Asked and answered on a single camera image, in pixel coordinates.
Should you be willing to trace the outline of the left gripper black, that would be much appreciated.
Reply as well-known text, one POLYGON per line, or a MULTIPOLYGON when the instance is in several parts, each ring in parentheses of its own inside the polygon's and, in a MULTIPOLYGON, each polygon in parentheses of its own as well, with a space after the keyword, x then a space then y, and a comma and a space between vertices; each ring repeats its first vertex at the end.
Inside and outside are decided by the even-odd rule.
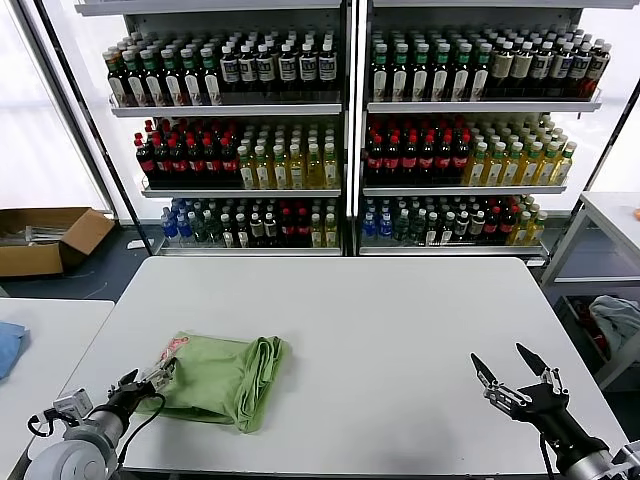
POLYGON ((173 378, 177 359, 166 357, 145 370, 136 382, 138 369, 118 380, 118 387, 108 395, 106 406, 118 415, 132 415, 138 405, 155 390, 162 390, 173 378))

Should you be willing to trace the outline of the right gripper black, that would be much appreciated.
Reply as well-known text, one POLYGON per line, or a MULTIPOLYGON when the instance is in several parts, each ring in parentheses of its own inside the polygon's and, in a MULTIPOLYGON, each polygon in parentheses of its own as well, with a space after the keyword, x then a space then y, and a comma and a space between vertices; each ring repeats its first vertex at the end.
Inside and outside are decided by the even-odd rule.
POLYGON ((592 453, 607 451, 603 440, 592 437, 567 410, 568 390, 558 368, 552 368, 535 352, 521 343, 516 349, 542 384, 518 389, 531 401, 523 405, 523 396, 499 382, 487 365, 475 354, 471 361, 484 387, 484 397, 496 408, 517 408, 517 420, 532 424, 551 446, 557 465, 574 465, 592 453))

